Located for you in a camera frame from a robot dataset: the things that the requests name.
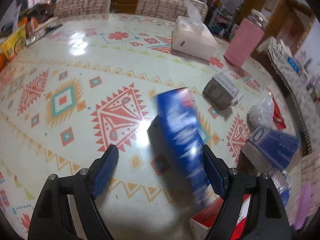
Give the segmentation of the blue carton box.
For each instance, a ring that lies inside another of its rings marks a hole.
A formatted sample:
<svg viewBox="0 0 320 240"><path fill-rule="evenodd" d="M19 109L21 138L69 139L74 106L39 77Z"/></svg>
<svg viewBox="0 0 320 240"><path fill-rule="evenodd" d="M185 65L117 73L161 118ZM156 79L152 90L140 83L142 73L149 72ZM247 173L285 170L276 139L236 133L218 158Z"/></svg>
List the blue carton box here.
<svg viewBox="0 0 320 240"><path fill-rule="evenodd" d="M156 95L155 102L159 140L167 149L170 161L187 181L195 203L205 207L209 180L204 171L201 125L193 97L186 88L178 88Z"/></svg>

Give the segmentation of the purple plastic trash basket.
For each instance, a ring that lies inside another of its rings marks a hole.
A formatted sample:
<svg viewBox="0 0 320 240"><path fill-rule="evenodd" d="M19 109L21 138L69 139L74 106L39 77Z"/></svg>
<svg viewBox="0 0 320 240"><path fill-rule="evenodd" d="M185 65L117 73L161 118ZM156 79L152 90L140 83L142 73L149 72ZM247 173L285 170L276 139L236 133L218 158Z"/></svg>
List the purple plastic trash basket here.
<svg viewBox="0 0 320 240"><path fill-rule="evenodd" d="M304 183L301 187L300 196L298 199L298 209L296 212L295 222L293 224L295 230L303 227L306 218L308 217L310 205L312 201L312 183Z"/></svg>

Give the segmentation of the patterned chair far left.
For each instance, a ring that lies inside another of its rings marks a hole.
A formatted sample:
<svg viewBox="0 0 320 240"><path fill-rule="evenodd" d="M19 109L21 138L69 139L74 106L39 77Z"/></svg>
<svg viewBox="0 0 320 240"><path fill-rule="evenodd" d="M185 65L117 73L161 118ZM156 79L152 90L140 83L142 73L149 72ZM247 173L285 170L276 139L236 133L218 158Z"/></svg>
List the patterned chair far left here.
<svg viewBox="0 0 320 240"><path fill-rule="evenodd" d="M79 15L106 14L110 11L111 0L57 0L54 16L67 18Z"/></svg>

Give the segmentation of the pink sleeved glass jar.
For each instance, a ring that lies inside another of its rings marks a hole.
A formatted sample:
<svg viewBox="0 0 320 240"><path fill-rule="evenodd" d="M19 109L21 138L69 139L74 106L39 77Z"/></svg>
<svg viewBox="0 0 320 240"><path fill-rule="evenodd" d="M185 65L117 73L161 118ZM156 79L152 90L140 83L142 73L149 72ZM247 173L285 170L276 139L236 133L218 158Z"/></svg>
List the pink sleeved glass jar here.
<svg viewBox="0 0 320 240"><path fill-rule="evenodd" d="M256 9L242 19L237 32L228 45L224 57L235 67L242 67L264 36L267 18Z"/></svg>

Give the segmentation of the red crumpled wrapper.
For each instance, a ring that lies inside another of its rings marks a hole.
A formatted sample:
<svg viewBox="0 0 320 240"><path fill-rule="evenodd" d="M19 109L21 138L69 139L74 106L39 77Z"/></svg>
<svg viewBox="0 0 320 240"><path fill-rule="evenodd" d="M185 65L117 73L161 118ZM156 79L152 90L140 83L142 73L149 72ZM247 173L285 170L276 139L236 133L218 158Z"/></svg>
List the red crumpled wrapper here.
<svg viewBox="0 0 320 240"><path fill-rule="evenodd" d="M276 103L274 97L272 97L274 105L273 122L278 130L284 130L286 128L284 118L280 112L280 108Z"/></svg>

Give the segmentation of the yellow snack bag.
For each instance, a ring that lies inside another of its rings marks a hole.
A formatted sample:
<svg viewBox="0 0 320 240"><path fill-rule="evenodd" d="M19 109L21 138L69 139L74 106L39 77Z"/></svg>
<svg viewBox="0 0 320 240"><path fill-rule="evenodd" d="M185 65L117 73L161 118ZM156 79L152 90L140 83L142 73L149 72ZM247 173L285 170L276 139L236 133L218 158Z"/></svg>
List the yellow snack bag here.
<svg viewBox="0 0 320 240"><path fill-rule="evenodd" d="M12 59L26 47L26 33L23 25L1 44L1 50L7 59Z"/></svg>

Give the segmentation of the blue white flat box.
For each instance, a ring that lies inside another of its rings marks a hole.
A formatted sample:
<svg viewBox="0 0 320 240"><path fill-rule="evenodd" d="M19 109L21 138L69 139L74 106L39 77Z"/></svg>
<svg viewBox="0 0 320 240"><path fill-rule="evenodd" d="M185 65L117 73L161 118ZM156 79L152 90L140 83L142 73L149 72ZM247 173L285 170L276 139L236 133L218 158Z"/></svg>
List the blue white flat box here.
<svg viewBox="0 0 320 240"><path fill-rule="evenodd" d="M257 127L241 149L258 173L283 171L300 147L300 138L266 127Z"/></svg>

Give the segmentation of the crumpled clear plastic bag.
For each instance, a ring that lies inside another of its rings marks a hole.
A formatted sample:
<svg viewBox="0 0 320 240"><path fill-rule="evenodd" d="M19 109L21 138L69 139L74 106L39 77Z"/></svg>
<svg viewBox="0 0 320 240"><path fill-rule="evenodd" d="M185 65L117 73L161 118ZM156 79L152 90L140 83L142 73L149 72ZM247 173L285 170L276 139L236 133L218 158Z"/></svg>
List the crumpled clear plastic bag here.
<svg viewBox="0 0 320 240"><path fill-rule="evenodd" d="M249 122L253 128L263 126L272 128L274 115L273 96L268 94L256 105L253 105L248 114Z"/></svg>

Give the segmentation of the white tissue box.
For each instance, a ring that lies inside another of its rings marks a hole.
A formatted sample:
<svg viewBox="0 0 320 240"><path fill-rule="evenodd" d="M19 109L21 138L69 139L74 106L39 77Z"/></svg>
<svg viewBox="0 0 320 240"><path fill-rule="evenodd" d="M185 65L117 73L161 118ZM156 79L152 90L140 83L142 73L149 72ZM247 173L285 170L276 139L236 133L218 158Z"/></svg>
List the white tissue box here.
<svg viewBox="0 0 320 240"><path fill-rule="evenodd" d="M178 16L172 34L172 49L209 60L217 49L212 33L202 22L199 10L187 2L188 17Z"/></svg>

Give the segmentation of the patterned chair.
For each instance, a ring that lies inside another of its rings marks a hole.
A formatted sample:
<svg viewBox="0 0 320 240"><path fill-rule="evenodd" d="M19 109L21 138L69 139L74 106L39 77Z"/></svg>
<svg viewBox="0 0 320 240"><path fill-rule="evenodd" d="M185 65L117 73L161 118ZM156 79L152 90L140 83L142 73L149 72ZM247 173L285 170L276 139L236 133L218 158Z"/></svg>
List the patterned chair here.
<svg viewBox="0 0 320 240"><path fill-rule="evenodd" d="M111 0L57 0L54 16L67 18L79 15L106 14L110 11Z"/></svg>
<svg viewBox="0 0 320 240"><path fill-rule="evenodd" d="M135 14L176 21L178 16L188 16L187 4L189 2L200 12L204 21L208 5L199 0L138 0Z"/></svg>

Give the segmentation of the patterned chair far middle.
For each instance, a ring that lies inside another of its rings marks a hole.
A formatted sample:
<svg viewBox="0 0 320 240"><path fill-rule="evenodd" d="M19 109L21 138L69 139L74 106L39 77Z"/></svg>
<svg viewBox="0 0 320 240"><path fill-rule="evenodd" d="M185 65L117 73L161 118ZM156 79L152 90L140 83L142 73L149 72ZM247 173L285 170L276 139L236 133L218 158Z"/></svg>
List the patterned chair far middle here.
<svg viewBox="0 0 320 240"><path fill-rule="evenodd" d="M189 2L200 12L204 21L208 5L199 0L138 0L135 14L176 21L178 16L188 16L187 4Z"/></svg>

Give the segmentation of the sideboard with lace cloth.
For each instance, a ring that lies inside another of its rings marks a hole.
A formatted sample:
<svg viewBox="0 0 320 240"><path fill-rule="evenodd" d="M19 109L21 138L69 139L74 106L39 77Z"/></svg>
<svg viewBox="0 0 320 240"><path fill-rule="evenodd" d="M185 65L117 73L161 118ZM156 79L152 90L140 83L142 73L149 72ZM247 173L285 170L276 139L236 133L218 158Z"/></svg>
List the sideboard with lace cloth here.
<svg viewBox="0 0 320 240"><path fill-rule="evenodd" d="M281 54L280 42L269 37L259 45L257 52L268 56L272 69L289 92L304 132L308 153L318 152L319 114L306 85Z"/></svg>

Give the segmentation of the grey white medicine box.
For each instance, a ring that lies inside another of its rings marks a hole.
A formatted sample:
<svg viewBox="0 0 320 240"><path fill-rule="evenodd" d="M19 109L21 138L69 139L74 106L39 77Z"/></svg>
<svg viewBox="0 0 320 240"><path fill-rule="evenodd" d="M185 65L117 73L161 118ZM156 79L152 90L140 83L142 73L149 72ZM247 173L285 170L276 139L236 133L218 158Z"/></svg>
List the grey white medicine box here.
<svg viewBox="0 0 320 240"><path fill-rule="evenodd" d="M203 90L203 96L219 110L237 105L243 97L239 88L224 74L212 77Z"/></svg>

